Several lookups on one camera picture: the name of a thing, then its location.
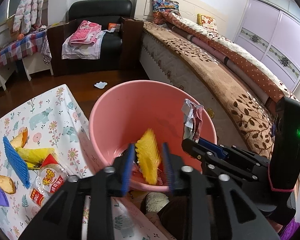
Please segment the yellow foam fruit net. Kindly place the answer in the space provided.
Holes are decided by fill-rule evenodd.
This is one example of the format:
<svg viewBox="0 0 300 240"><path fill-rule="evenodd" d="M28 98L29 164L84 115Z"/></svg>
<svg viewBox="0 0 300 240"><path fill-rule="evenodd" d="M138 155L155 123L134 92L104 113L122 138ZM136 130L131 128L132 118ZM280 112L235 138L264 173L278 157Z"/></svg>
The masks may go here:
<svg viewBox="0 0 300 240"><path fill-rule="evenodd" d="M158 182L158 167L161 163L160 152L155 133L147 129L135 144L138 166L146 183L156 185Z"/></svg>

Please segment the red white wrapper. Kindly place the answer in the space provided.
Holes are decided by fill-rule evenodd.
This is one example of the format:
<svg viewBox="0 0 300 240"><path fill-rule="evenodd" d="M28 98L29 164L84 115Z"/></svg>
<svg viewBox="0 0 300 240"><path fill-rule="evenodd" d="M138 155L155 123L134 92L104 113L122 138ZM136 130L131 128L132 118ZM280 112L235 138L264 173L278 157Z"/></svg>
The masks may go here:
<svg viewBox="0 0 300 240"><path fill-rule="evenodd" d="M203 110L204 107L200 104L195 104L189 99L185 99L181 111L184 118L183 139L190 139L198 142L203 126Z"/></svg>

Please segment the orange peel piece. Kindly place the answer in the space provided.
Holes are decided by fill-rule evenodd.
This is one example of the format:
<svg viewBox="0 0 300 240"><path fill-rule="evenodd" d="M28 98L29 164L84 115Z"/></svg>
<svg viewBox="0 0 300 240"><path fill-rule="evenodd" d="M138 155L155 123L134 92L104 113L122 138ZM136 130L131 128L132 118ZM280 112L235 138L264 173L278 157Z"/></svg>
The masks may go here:
<svg viewBox="0 0 300 240"><path fill-rule="evenodd" d="M0 188L7 194L15 194L16 193L15 183L8 176L0 175Z"/></svg>
<svg viewBox="0 0 300 240"><path fill-rule="evenodd" d="M28 138L28 129L27 127L23 127L19 134L11 141L11 145L13 148L24 147Z"/></svg>

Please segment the pink plastic trash bin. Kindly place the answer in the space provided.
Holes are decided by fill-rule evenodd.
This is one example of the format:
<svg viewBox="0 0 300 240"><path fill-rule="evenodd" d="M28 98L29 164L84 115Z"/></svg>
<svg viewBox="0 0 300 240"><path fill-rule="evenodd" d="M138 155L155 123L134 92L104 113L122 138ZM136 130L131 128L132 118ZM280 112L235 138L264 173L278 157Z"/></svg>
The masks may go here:
<svg viewBox="0 0 300 240"><path fill-rule="evenodd" d="M149 80L125 82L106 91L89 118L90 141L98 160L103 166L111 165L150 128L158 144L168 143L171 153L181 156L185 165L201 173L200 161L181 148L185 99L197 103L177 87Z"/></svg>

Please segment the bed with brown blanket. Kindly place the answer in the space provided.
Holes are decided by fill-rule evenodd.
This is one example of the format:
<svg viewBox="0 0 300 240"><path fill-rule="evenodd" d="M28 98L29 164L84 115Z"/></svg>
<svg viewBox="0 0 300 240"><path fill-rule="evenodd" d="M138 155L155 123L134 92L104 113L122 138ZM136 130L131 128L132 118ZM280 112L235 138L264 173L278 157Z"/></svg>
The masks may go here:
<svg viewBox="0 0 300 240"><path fill-rule="evenodd" d="M228 57L173 24L145 22L142 65L152 80L165 79L202 104L217 142L270 158L273 101Z"/></svg>

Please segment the clear red snack package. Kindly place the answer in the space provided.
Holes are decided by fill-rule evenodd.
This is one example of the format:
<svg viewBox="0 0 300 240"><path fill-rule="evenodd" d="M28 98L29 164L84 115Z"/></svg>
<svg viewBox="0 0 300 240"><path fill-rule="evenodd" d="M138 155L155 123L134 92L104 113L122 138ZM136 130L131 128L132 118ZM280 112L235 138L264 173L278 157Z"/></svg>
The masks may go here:
<svg viewBox="0 0 300 240"><path fill-rule="evenodd" d="M42 207L64 184L67 177L66 169L57 161L55 156L50 153L44 159L32 184L31 200L39 207Z"/></svg>

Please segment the white paper scrap on floor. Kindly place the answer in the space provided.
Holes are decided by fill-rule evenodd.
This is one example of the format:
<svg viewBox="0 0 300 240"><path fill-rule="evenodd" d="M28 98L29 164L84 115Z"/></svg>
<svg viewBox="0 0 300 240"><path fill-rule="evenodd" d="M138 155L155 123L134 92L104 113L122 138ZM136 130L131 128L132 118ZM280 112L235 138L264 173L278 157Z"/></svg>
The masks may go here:
<svg viewBox="0 0 300 240"><path fill-rule="evenodd" d="M100 81L100 82L95 83L94 87L96 87L98 89L104 89L107 85L108 85L107 82Z"/></svg>

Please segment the orange dotted quilt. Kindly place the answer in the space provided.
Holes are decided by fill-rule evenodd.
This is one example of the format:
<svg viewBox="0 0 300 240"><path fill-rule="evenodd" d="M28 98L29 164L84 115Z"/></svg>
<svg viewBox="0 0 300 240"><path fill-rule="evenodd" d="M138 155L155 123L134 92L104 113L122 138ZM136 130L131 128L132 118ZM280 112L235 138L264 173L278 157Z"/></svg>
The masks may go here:
<svg viewBox="0 0 300 240"><path fill-rule="evenodd" d="M243 73L258 85L273 101L278 102L283 96L296 100L297 97L279 80L261 61L238 44L218 33L183 18L173 12L162 12L162 16L179 29L193 35L228 57Z"/></svg>

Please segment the floral bear tablecloth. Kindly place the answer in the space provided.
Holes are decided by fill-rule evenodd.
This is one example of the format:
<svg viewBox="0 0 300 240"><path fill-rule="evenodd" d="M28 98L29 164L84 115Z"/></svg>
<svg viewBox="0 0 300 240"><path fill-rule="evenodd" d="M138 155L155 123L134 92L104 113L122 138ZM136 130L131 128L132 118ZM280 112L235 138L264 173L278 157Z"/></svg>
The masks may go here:
<svg viewBox="0 0 300 240"><path fill-rule="evenodd" d="M0 231L18 239L70 175L90 177L103 164L89 122L66 85L30 99L0 118L0 177L15 188L0 205Z"/></svg>

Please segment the yellow plastic bag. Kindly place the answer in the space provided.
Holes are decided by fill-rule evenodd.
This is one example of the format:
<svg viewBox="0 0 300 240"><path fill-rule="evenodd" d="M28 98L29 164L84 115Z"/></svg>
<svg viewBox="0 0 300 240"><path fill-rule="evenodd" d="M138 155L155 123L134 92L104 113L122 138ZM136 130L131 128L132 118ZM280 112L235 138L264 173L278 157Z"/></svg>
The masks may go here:
<svg viewBox="0 0 300 240"><path fill-rule="evenodd" d="M29 149L17 147L15 148L19 156L25 161L29 170L38 170L41 168L44 160L52 155L55 159L57 155L55 154L54 148L37 148Z"/></svg>

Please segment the yellow floral pillow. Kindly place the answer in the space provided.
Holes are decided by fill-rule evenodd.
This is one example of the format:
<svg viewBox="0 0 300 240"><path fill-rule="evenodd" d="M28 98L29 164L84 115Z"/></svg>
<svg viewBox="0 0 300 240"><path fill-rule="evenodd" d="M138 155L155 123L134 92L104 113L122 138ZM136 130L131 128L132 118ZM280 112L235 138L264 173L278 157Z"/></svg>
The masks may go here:
<svg viewBox="0 0 300 240"><path fill-rule="evenodd" d="M213 17L197 14L197 24L211 32L218 33L217 23Z"/></svg>

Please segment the lilac wardrobe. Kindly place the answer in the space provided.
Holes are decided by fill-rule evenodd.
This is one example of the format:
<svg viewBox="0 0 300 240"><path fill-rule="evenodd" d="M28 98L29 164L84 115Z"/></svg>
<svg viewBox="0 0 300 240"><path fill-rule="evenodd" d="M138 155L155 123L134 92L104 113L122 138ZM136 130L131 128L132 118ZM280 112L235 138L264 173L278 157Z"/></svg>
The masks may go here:
<svg viewBox="0 0 300 240"><path fill-rule="evenodd" d="M300 100L300 8L293 0L248 0L235 42Z"/></svg>

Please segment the pink folded clothes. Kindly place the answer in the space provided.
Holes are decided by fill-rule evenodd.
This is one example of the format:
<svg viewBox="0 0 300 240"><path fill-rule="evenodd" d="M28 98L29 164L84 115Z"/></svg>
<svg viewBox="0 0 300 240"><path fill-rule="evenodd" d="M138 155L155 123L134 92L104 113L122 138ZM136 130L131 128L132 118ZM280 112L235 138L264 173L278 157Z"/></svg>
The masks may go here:
<svg viewBox="0 0 300 240"><path fill-rule="evenodd" d="M101 30L101 25L83 20L77 30L70 36L69 44L71 46L95 44L97 35Z"/></svg>

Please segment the colourful patterned pillow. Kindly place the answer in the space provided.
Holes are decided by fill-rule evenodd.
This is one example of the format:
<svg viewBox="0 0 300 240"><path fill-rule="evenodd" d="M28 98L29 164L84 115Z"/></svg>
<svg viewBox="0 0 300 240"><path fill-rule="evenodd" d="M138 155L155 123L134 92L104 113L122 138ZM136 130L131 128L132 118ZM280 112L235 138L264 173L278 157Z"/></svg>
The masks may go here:
<svg viewBox="0 0 300 240"><path fill-rule="evenodd" d="M164 24L166 19L162 15L163 12L172 12L180 15L179 3L171 0L152 0L153 6L153 23Z"/></svg>

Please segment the plaid covered side table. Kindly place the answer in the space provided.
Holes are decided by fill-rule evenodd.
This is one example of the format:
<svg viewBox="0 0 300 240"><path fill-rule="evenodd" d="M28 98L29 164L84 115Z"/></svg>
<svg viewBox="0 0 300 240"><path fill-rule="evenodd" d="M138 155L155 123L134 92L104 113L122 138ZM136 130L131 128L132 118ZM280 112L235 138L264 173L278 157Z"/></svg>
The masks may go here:
<svg viewBox="0 0 300 240"><path fill-rule="evenodd" d="M0 50L1 88L6 89L5 83L17 71L15 62L18 60L22 62L29 80L31 80L30 75L37 72L50 70L53 74L46 29L30 33Z"/></svg>

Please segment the orange fruit on side table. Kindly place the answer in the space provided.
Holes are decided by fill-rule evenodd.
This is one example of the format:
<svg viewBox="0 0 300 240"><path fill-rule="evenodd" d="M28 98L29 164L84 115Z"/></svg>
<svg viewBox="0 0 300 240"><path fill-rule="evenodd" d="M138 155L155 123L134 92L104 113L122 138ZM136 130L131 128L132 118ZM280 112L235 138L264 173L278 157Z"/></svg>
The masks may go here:
<svg viewBox="0 0 300 240"><path fill-rule="evenodd" d="M23 34L19 34L18 37L17 37L17 40L22 40L24 38L24 35Z"/></svg>

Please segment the pink white puffer jacket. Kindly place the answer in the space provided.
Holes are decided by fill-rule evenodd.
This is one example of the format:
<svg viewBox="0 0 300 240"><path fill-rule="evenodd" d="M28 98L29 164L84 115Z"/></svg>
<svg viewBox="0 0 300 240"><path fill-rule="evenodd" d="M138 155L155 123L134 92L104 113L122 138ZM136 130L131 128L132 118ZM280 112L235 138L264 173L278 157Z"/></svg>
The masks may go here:
<svg viewBox="0 0 300 240"><path fill-rule="evenodd" d="M14 16L13 32L27 34L32 27L39 28L42 25L43 3L44 0L21 0Z"/></svg>

